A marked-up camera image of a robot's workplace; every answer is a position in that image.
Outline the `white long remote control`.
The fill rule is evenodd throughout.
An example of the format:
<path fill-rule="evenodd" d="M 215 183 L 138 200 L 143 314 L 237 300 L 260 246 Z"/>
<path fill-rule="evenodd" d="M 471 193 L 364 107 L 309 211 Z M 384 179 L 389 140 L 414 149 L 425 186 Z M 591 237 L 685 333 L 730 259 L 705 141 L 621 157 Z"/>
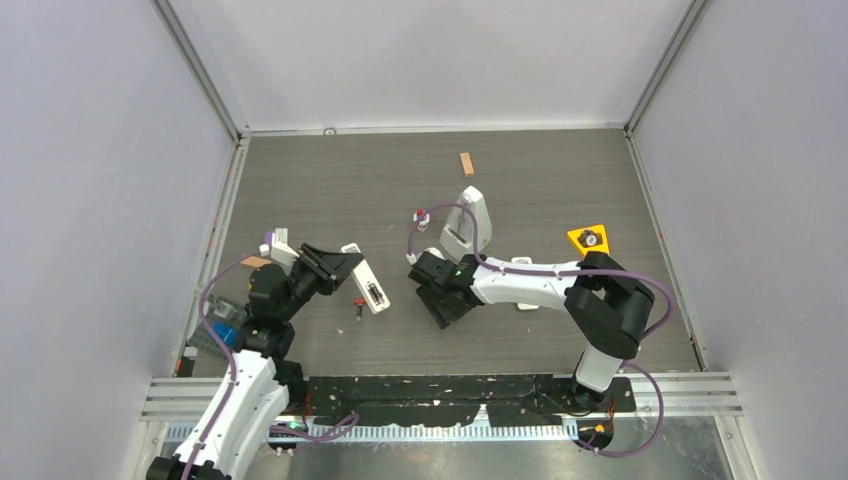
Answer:
<path fill-rule="evenodd" d="M 363 313 L 365 308 L 372 314 L 379 314 L 390 307 L 391 302 L 387 294 L 365 258 L 354 268 L 352 277 L 361 294 L 358 299 L 367 302 L 367 305 L 362 306 Z"/>

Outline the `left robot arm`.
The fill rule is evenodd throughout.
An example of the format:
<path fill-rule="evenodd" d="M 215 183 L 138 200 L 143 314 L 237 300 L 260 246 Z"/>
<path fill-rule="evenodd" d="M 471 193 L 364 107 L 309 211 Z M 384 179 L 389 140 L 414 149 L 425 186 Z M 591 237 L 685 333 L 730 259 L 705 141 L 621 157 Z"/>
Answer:
<path fill-rule="evenodd" d="M 270 261 L 249 277 L 247 318 L 233 345 L 204 325 L 227 357 L 224 379 L 194 430 L 174 454 L 152 461 L 147 478 L 241 479 L 275 418 L 305 405 L 302 366 L 287 358 L 291 320 L 315 295 L 337 291 L 365 257 L 307 243 L 266 246 L 264 253 Z"/>

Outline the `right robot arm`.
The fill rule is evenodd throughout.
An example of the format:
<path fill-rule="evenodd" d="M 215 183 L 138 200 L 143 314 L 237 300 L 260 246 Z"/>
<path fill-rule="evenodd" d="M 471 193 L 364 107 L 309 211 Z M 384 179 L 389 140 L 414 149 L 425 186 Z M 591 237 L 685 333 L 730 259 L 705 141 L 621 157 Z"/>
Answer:
<path fill-rule="evenodd" d="M 571 397 L 589 411 L 610 398 L 613 377 L 637 355 L 655 303 L 634 273 L 602 252 L 562 264 L 519 264 L 473 254 L 453 262 L 424 252 L 408 277 L 442 329 L 484 305 L 527 304 L 567 313 L 586 339 Z"/>

